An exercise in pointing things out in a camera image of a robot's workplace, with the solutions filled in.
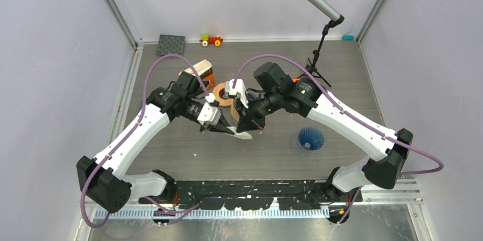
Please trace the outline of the white paper coffee filter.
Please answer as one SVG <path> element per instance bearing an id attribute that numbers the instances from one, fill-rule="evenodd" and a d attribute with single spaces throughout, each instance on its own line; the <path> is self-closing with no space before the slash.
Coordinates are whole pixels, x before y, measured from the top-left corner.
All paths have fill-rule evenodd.
<path id="1" fill-rule="evenodd" d="M 252 136 L 248 132 L 238 133 L 235 126 L 229 126 L 228 129 L 233 133 L 231 136 L 242 140 L 251 140 Z"/>

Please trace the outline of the orange coffee filter box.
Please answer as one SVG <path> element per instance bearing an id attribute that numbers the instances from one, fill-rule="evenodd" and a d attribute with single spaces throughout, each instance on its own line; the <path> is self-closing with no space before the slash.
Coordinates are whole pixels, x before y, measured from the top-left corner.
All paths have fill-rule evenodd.
<path id="1" fill-rule="evenodd" d="M 196 70 L 196 73 L 203 81 L 203 84 L 207 90 L 210 90 L 215 86 L 215 76 L 214 76 L 212 64 L 207 59 L 201 60 L 195 63 L 193 65 L 193 68 L 188 67 L 185 70 L 179 72 L 179 76 L 182 76 L 183 73 L 185 72 L 193 76 L 195 83 L 199 85 L 199 81 L 198 81 L 198 78 L 196 77 L 196 74 L 194 73 L 194 70 Z"/>

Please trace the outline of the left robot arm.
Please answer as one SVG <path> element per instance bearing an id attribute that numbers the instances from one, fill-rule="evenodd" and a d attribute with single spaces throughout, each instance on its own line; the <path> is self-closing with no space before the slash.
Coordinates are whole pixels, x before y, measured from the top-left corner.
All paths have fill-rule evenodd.
<path id="1" fill-rule="evenodd" d="M 229 126 L 213 104 L 213 96 L 203 104 L 196 101 L 201 92 L 197 78 L 187 72 L 182 72 L 169 89 L 153 90 L 145 110 L 109 146 L 93 158 L 79 159 L 76 168 L 80 188 L 86 187 L 86 195 L 109 213 L 119 211 L 129 200 L 147 196 L 169 203 L 175 194 L 171 176 L 160 170 L 141 175 L 126 175 L 126 171 L 147 143 L 179 116 L 199 124 L 201 131 L 251 138 L 247 132 L 238 133 Z"/>

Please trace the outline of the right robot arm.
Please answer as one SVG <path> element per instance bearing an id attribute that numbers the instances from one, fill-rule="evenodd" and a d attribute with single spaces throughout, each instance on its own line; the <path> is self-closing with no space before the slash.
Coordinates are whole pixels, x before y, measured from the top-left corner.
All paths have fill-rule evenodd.
<path id="1" fill-rule="evenodd" d="M 355 188 L 373 184 L 393 189 L 408 157 L 413 135 L 379 125 L 341 103 L 308 76 L 293 80 L 276 63 L 265 63 L 253 74 L 260 97 L 247 96 L 242 80 L 226 82 L 225 94 L 235 99 L 237 132 L 263 129 L 265 117 L 280 109 L 322 123 L 360 147 L 367 156 L 349 166 L 336 167 L 324 183 L 326 198 L 340 201 Z"/>

